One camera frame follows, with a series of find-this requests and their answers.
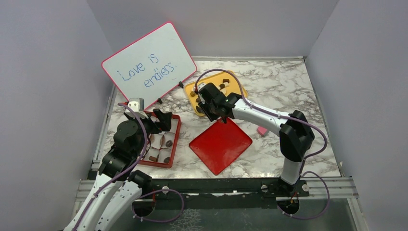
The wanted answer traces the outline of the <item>dark round chocolate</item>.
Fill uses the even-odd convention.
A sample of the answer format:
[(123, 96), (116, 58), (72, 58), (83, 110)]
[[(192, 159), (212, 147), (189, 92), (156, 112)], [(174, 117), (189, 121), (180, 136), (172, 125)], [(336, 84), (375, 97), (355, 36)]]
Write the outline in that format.
[(165, 147), (169, 148), (173, 145), (173, 142), (171, 140), (168, 140), (165, 142)]

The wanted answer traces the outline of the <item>brown square chocolate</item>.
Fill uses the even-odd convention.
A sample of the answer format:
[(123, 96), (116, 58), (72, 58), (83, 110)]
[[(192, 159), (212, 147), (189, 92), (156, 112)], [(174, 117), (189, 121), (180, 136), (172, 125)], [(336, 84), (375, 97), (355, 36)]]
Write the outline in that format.
[(149, 156), (149, 160), (153, 162), (158, 162), (158, 156), (151, 155)]

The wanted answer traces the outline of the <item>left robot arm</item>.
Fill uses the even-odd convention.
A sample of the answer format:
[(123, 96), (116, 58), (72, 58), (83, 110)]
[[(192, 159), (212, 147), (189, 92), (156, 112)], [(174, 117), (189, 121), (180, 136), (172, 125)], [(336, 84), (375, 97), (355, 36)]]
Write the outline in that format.
[(127, 119), (118, 125), (114, 144), (103, 157), (94, 184), (66, 231), (108, 231), (131, 202), (151, 193), (152, 178), (134, 168), (147, 153), (149, 136), (171, 130), (173, 114), (125, 108)]

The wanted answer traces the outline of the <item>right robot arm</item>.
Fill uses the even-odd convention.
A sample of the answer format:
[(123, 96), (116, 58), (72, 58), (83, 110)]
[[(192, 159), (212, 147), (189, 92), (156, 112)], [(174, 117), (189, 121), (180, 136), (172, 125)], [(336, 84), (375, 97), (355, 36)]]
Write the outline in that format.
[(258, 104), (246, 103), (237, 93), (225, 95), (213, 83), (200, 84), (197, 89), (199, 107), (210, 121), (238, 119), (250, 122), (274, 133), (280, 140), (280, 151), (284, 156), (283, 171), (278, 182), (278, 191), (285, 196), (297, 189), (305, 153), (310, 149), (315, 135), (308, 126), (305, 115), (273, 111)]

